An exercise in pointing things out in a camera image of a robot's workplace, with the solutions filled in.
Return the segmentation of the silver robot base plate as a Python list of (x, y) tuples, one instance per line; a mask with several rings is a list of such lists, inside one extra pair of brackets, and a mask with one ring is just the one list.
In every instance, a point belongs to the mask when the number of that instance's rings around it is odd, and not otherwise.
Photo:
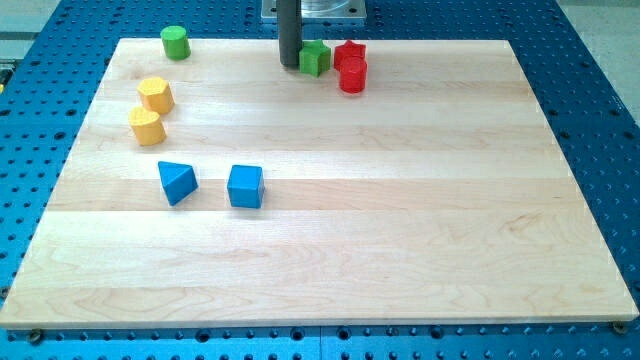
[[(365, 0), (301, 0), (301, 14), (307, 20), (364, 20), (367, 17)], [(263, 20), (276, 20), (277, 1), (260, 1)]]

